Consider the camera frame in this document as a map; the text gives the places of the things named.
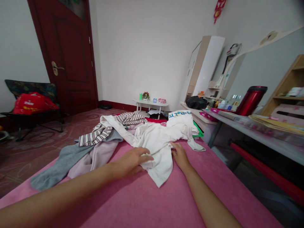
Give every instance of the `hand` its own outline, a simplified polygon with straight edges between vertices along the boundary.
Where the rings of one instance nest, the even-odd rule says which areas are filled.
[[[125,153],[121,158],[117,161],[114,161],[113,166],[113,174],[115,179],[121,179],[126,176],[134,175],[144,169],[140,166],[140,164],[152,161],[154,158],[150,155],[150,151],[147,148],[135,147]]]
[[[191,168],[191,164],[188,160],[185,149],[181,146],[180,143],[171,142],[172,146],[174,146],[175,150],[172,150],[172,155],[178,167],[185,172],[188,168]]]

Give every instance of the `folding chair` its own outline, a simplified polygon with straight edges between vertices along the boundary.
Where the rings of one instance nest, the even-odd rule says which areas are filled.
[[[57,95],[57,89],[56,85],[53,83],[36,83],[36,82],[23,82],[23,81],[14,81],[14,80],[4,80],[8,89],[10,92],[15,96],[17,99],[22,93],[32,93],[32,92],[38,92],[43,96],[49,97],[52,102],[54,102],[58,107],[60,105],[58,104],[56,95]],[[40,123],[45,120],[47,117],[48,113],[51,112],[57,112],[60,123],[60,130],[56,130],[47,126],[43,126]],[[62,124],[64,123],[64,120],[61,115],[61,110],[60,109],[55,109],[55,110],[48,110],[46,112],[42,113],[36,113],[32,115],[20,115],[20,114],[14,114],[13,110],[10,112],[2,112],[0,113],[1,115],[5,115],[7,117],[10,117],[15,123],[18,124],[19,126],[19,132],[18,132],[18,139],[16,140],[17,142],[22,141],[36,126],[41,126],[50,130],[54,130],[57,132],[63,132],[62,129]],[[39,122],[32,123],[32,121],[29,121],[30,119],[33,119],[33,116],[36,116],[37,119],[41,119],[40,117],[44,117],[44,119],[40,120]],[[25,133],[24,136],[21,134],[21,126],[22,124],[29,124],[29,130]]]

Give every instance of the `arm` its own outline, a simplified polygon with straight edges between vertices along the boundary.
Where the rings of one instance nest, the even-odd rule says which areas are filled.
[[[0,210],[0,227],[50,226],[62,214],[111,181],[135,174],[139,164],[153,160],[145,148],[134,148],[115,162]]]
[[[193,198],[206,227],[242,227],[225,205],[217,198],[190,164],[184,148],[179,143],[171,143],[177,165],[187,178]]]

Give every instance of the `bed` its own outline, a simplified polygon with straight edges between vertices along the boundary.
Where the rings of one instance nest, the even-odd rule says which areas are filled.
[[[243,227],[282,227],[202,141],[205,152],[193,151],[185,140],[189,161]],[[111,161],[132,147],[120,142]],[[54,165],[49,163],[39,172]],[[0,208],[38,193],[30,179],[0,199]],[[55,227],[205,227],[186,178],[174,163],[167,182],[158,188],[147,172],[113,182],[67,212]]]

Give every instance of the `door frame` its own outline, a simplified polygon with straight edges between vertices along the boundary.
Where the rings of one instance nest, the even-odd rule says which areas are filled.
[[[97,91],[97,81],[96,81],[96,70],[95,70],[95,59],[94,59],[94,49],[93,49],[93,38],[92,38],[92,28],[91,28],[91,16],[90,16],[90,7],[89,7],[89,0],[83,0],[84,1],[84,6],[85,6],[85,19],[88,24],[89,28],[89,36],[90,36],[90,49],[91,49],[91,58],[93,61],[93,78],[94,78],[94,88],[95,88],[95,105],[96,108],[98,107],[98,91]],[[39,22],[39,17],[38,17],[38,10],[35,5],[35,0],[28,0],[28,6],[29,10],[32,15],[34,27],[36,30],[38,42],[40,45],[40,49],[42,52],[43,60],[45,67],[47,69],[47,74],[48,78],[50,79],[51,83],[55,84],[55,78],[54,78],[54,73],[53,73],[53,68],[51,66],[51,60],[48,57],[48,51],[47,51],[47,46],[43,38],[42,34],[42,29],[41,29],[41,24]]]

